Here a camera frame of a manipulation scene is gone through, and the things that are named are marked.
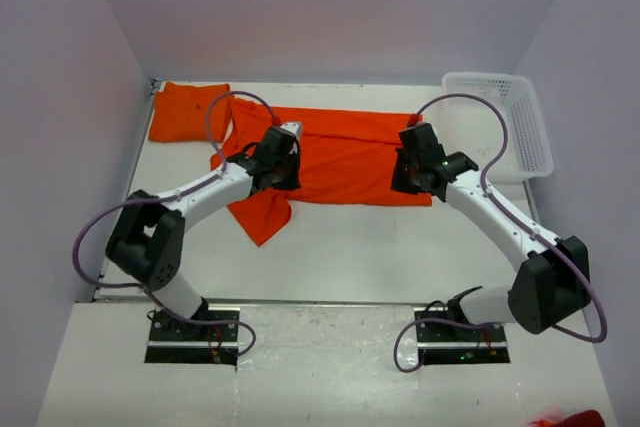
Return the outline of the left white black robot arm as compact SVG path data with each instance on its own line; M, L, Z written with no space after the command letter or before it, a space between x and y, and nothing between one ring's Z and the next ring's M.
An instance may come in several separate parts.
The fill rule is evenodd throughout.
M269 127L252 152L223 160L207 175L158 195L131 194L107 242L106 257L173 316L183 338L201 337L210 324L208 304L180 272L185 234L200 221L265 190L300 187L303 125Z

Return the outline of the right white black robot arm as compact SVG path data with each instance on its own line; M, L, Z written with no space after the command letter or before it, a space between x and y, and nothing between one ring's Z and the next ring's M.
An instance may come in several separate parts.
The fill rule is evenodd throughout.
M473 287L449 300L448 332L467 340L482 324L516 323L540 334L591 303L589 259L577 237L562 239L517 209L466 154L446 154L433 127L402 130L394 191L430 194L470 220L515 270L509 287Z

